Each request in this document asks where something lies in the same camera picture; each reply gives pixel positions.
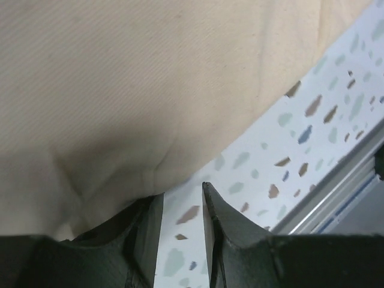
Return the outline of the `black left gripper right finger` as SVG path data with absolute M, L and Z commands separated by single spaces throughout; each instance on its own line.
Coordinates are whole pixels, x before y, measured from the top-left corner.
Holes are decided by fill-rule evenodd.
M 274 235 L 202 184 L 210 287 L 383 287 L 380 235 Z

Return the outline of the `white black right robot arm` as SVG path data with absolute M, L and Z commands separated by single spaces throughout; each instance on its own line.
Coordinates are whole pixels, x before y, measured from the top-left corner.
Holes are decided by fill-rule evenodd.
M 374 155 L 374 171 L 381 181 L 384 180 L 384 151 L 380 148 Z

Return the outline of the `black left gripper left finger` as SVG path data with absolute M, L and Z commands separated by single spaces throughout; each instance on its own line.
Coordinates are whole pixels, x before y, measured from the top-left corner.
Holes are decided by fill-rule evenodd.
M 73 240 L 1 237 L 1 287 L 153 287 L 163 196 L 139 199 Z

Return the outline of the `beige cloth mat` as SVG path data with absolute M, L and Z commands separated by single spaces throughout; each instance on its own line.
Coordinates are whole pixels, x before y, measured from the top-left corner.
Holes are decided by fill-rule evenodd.
M 2 1 L 1 234 L 69 238 L 180 184 L 368 1 Z

